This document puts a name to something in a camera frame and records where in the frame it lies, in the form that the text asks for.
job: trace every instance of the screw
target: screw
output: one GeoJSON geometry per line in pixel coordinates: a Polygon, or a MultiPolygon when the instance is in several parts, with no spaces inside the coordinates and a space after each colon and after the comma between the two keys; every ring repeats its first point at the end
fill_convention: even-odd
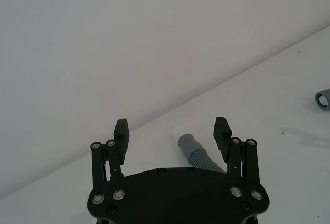
{"type": "Polygon", "coordinates": [[[108,146],[113,146],[114,144],[115,144],[114,141],[110,141],[110,142],[108,142],[108,146]]]}
{"type": "Polygon", "coordinates": [[[242,190],[238,187],[232,187],[230,189],[230,192],[235,196],[235,197],[240,197],[242,196],[242,190]]]}
{"type": "Polygon", "coordinates": [[[193,175],[195,173],[195,170],[193,168],[187,169],[187,174],[193,175]]]}
{"type": "Polygon", "coordinates": [[[165,169],[162,169],[162,168],[160,170],[158,170],[157,172],[158,172],[159,175],[165,175],[166,174],[165,169]]]}
{"type": "Polygon", "coordinates": [[[232,139],[232,142],[235,144],[239,144],[240,141],[237,138],[234,138],[234,139],[232,139]]]}
{"type": "Polygon", "coordinates": [[[125,192],[122,189],[119,189],[113,193],[114,200],[120,200],[123,199],[125,196],[125,192]]]}
{"type": "Polygon", "coordinates": [[[250,144],[250,145],[256,145],[256,142],[254,141],[254,140],[248,140],[248,142],[247,142],[248,144],[250,144]]]}
{"type": "Polygon", "coordinates": [[[250,211],[251,206],[250,206],[250,204],[249,204],[248,202],[242,202],[242,204],[241,204],[241,208],[242,208],[243,210],[245,210],[245,211],[250,211]]]}
{"type": "Polygon", "coordinates": [[[107,211],[109,215],[114,215],[117,211],[117,208],[115,205],[110,205],[107,211]]]}
{"type": "Polygon", "coordinates": [[[255,189],[251,191],[251,195],[257,200],[261,200],[263,198],[261,192],[256,191],[255,189]]]}
{"type": "Polygon", "coordinates": [[[92,145],[92,148],[96,149],[96,148],[98,148],[99,146],[100,146],[99,143],[94,143],[94,144],[92,145]]]}
{"type": "Polygon", "coordinates": [[[103,200],[104,200],[104,196],[102,194],[97,194],[93,197],[92,203],[100,204],[101,202],[103,202],[103,200]]]}

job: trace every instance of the white wall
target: white wall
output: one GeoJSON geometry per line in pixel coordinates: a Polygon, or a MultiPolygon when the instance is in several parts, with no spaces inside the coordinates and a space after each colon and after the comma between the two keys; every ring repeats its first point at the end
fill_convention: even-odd
{"type": "Polygon", "coordinates": [[[330,0],[0,0],[0,195],[330,22],[330,0]]]}
{"type": "MultiPolygon", "coordinates": [[[[213,138],[215,117],[224,116],[233,136],[258,142],[270,198],[259,223],[329,224],[330,112],[314,101],[329,87],[329,45],[330,27],[132,131],[122,172],[188,166],[174,138],[185,132],[224,167],[213,138]]],[[[91,190],[89,153],[1,199],[0,223],[95,224],[91,190]]]]}

